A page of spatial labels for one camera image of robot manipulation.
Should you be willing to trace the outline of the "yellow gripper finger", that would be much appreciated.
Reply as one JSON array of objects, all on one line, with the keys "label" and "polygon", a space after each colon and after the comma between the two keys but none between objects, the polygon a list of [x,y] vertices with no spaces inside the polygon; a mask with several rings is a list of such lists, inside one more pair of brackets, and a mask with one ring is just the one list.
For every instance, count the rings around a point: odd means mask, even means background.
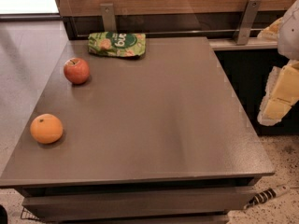
[{"label": "yellow gripper finger", "polygon": [[281,21],[282,21],[281,18],[275,20],[269,26],[262,29],[261,32],[258,33],[257,37],[260,38],[260,39],[268,39],[268,40],[277,41]]},{"label": "yellow gripper finger", "polygon": [[299,62],[289,60],[282,68],[274,66],[265,86],[265,96],[257,117],[263,126],[282,121],[299,101]]}]

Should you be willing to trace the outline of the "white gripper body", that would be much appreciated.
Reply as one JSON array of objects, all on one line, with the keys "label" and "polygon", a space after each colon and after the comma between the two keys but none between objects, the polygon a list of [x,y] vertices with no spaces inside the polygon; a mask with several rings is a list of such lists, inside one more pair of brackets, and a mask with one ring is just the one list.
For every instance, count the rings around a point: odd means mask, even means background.
[{"label": "white gripper body", "polygon": [[282,17],[278,31],[278,53],[299,60],[299,0]]}]

